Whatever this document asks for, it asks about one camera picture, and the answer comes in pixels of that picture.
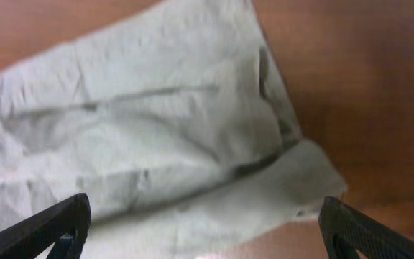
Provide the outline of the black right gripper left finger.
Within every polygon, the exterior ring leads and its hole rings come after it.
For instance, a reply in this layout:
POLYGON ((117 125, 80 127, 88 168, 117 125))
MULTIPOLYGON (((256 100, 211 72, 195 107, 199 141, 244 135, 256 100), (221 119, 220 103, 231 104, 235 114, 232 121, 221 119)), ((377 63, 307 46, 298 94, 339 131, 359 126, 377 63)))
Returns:
POLYGON ((0 232, 0 259, 79 259, 91 225, 88 196, 79 193, 0 232))

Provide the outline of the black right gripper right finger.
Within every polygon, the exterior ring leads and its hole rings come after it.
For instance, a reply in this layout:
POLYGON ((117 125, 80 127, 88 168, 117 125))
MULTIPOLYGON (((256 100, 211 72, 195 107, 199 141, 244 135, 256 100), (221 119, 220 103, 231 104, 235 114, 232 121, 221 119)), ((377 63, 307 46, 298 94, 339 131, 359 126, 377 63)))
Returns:
POLYGON ((414 242, 327 196, 318 217, 330 259, 414 259, 414 242))

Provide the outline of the khaki green shorts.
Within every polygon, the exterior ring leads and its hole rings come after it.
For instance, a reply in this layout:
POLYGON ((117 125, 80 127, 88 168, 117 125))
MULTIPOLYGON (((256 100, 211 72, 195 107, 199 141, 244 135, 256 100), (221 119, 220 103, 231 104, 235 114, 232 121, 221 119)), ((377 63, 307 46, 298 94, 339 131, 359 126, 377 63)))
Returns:
POLYGON ((164 1, 0 72, 0 231, 85 193, 84 258, 194 258, 345 188, 250 1, 164 1))

